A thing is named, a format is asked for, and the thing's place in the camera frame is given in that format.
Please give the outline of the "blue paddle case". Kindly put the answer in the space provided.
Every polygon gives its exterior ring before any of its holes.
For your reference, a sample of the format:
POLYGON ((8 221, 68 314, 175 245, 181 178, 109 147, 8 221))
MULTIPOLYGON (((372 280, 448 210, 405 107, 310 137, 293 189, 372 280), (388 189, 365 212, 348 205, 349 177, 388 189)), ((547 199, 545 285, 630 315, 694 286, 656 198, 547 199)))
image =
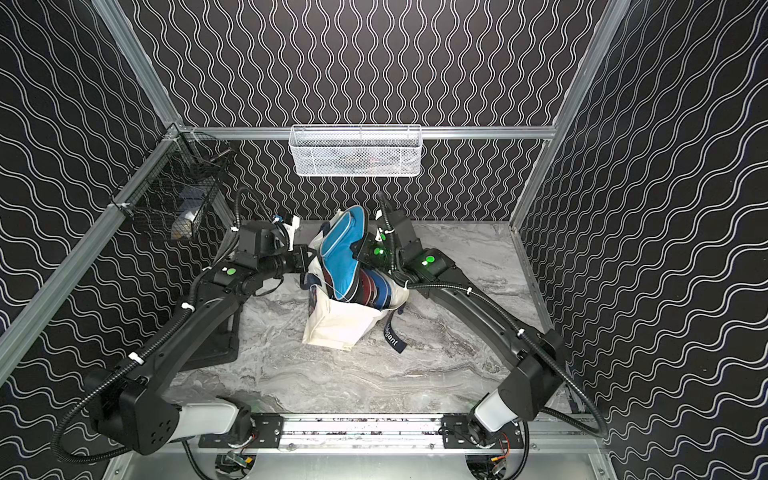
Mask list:
POLYGON ((376 270, 366 270, 372 282, 372 295, 368 305, 378 310, 388 309, 391 305, 392 288, 387 278, 376 270))

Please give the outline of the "teal paddle case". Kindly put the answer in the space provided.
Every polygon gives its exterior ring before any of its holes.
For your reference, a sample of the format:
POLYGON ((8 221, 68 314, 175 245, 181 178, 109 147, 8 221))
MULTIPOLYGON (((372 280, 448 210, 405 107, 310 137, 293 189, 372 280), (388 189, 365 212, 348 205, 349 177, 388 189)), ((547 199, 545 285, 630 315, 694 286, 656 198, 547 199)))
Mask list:
POLYGON ((323 277, 329 296, 340 302, 351 302, 359 283, 359 261, 353 245, 367 233, 367 214, 361 205, 340 212, 320 244, 323 277))

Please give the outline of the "cream canvas tote bag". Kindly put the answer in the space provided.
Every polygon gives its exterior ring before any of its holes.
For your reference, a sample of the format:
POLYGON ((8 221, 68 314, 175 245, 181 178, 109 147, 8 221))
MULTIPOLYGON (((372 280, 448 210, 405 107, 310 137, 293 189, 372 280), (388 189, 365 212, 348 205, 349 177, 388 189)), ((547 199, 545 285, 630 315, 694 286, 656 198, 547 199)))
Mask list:
POLYGON ((402 311, 409 299, 408 291, 397 285, 386 273, 377 268, 368 267, 359 260, 360 271, 376 270, 384 275, 392 288, 391 305, 388 309, 378 310, 371 306, 332 300, 326 291, 320 258, 320 244, 330 229, 330 223, 337 214, 323 224, 321 230, 310 242, 309 247, 317 253, 310 262, 306 276, 308 290, 308 318, 304 330, 303 342, 348 351, 365 336, 380 320, 385 321, 385 340, 397 352, 402 352, 407 344, 391 330, 391 319, 402 311))

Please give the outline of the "maroon paddle case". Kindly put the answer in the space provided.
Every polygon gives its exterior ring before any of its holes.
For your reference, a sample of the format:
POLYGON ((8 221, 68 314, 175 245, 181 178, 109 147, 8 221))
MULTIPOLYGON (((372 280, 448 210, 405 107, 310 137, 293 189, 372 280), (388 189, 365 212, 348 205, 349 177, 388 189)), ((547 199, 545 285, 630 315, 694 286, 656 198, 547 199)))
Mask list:
POLYGON ((374 292, 375 285, 372 278, 365 271, 359 272, 356 285, 350 289, 346 296, 336 291, 332 276, 325 267, 322 268, 322 272, 327 294, 332 300, 364 306, 371 306, 373 304, 376 297, 374 292))

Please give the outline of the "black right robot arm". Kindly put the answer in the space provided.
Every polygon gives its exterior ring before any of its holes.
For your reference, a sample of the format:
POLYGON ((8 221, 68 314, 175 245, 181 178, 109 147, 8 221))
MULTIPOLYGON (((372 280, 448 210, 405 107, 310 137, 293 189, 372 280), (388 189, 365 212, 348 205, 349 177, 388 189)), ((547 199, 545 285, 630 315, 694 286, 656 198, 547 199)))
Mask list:
POLYGON ((411 220, 382 203, 374 211, 376 232, 353 249, 358 260, 381 267, 395 283, 447 309, 483 340, 508 370, 507 377, 470 411, 477 436, 496 433, 513 421, 543 413, 596 438, 608 433, 594 402, 565 367, 564 342, 520 320, 485 294, 443 251, 426 248, 411 220), (591 427, 547 406, 561 385, 581 399, 596 425, 591 427))

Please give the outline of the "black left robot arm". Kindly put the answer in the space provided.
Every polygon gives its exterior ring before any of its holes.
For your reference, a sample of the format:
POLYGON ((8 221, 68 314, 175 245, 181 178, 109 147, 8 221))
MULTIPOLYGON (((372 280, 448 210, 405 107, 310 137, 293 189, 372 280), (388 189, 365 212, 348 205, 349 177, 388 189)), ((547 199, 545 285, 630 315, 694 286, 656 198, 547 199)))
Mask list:
POLYGON ((63 415, 50 441, 59 461, 93 464, 128 452, 149 455, 174 440, 184 409, 162 395, 176 374, 265 281, 304 274, 314 258, 308 245, 290 241, 281 223, 252 220, 237 234, 234 252, 193 281, 187 299, 153 337, 113 368, 95 368, 86 376, 83 398, 63 415), (68 451, 63 437, 81 413, 119 448, 89 455, 68 451))

